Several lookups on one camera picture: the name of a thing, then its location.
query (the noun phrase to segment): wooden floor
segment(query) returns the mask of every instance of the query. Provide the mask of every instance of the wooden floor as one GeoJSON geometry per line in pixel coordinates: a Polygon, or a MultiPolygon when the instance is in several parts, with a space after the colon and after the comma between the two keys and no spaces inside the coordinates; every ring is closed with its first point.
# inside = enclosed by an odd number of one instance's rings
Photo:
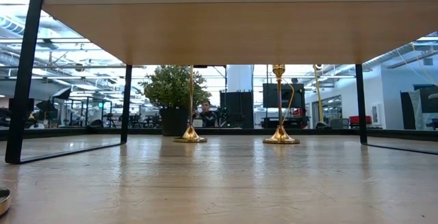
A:
{"type": "MultiPolygon", "coordinates": [[[[298,138],[281,146],[208,136],[193,145],[129,136],[121,147],[2,162],[12,207],[0,223],[437,223],[438,156],[362,147],[355,136],[298,138]]],[[[119,139],[44,138],[23,150],[119,139]]]]}

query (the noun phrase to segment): white column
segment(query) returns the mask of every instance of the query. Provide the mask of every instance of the white column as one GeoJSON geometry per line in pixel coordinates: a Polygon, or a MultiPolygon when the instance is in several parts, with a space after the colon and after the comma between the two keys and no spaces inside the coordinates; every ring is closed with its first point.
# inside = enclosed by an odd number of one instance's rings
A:
{"type": "Polygon", "coordinates": [[[227,91],[253,90],[254,65],[227,65],[227,91]]]}

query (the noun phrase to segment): brass candlestick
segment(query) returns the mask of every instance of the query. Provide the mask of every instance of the brass candlestick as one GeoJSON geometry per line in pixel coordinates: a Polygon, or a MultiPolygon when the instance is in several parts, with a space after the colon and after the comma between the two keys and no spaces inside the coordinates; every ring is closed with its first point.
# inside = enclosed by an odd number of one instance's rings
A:
{"type": "Polygon", "coordinates": [[[206,138],[201,138],[193,127],[193,65],[190,66],[190,119],[189,125],[184,133],[184,135],[180,138],[175,138],[173,142],[207,142],[206,138]]]}
{"type": "Polygon", "coordinates": [[[281,76],[285,72],[285,65],[273,64],[272,72],[276,75],[277,96],[279,98],[279,125],[276,127],[274,135],[263,140],[264,143],[280,144],[280,145],[295,145],[299,144],[299,139],[291,138],[287,135],[285,127],[283,126],[281,114],[281,76]]]}

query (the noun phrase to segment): person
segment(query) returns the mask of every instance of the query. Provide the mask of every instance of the person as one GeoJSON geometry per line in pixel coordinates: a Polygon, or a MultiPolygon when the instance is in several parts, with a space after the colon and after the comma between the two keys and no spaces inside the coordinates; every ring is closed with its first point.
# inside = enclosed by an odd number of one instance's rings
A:
{"type": "Polygon", "coordinates": [[[210,101],[204,101],[201,108],[203,111],[199,116],[203,120],[203,127],[215,127],[216,115],[214,112],[210,111],[210,101]]]}

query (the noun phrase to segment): vase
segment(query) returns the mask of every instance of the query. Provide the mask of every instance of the vase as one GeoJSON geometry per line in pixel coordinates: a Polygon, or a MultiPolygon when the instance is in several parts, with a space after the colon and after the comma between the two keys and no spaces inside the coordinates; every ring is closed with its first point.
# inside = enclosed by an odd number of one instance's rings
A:
{"type": "Polygon", "coordinates": [[[187,129],[189,111],[187,108],[162,108],[159,110],[162,117],[163,136],[182,136],[187,129]]]}

